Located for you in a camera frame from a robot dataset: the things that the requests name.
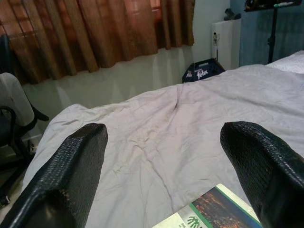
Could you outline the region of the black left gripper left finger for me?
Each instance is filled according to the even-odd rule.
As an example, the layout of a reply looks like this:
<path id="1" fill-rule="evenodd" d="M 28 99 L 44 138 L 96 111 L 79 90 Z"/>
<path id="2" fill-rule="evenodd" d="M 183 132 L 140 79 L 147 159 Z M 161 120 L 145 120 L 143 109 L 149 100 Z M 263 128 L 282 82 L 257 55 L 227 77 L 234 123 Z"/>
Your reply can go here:
<path id="1" fill-rule="evenodd" d="M 2 228 L 83 228 L 99 184 L 106 125 L 89 123 L 69 135 L 37 171 Z"/>

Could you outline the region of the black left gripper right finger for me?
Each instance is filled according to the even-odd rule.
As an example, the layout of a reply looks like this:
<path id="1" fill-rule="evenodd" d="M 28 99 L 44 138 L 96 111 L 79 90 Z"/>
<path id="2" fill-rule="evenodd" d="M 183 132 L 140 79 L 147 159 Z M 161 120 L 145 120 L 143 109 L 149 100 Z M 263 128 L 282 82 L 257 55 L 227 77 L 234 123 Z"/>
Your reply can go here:
<path id="1" fill-rule="evenodd" d="M 227 122 L 220 144 L 264 228 L 304 226 L 304 159 L 283 139 L 251 122 Z"/>

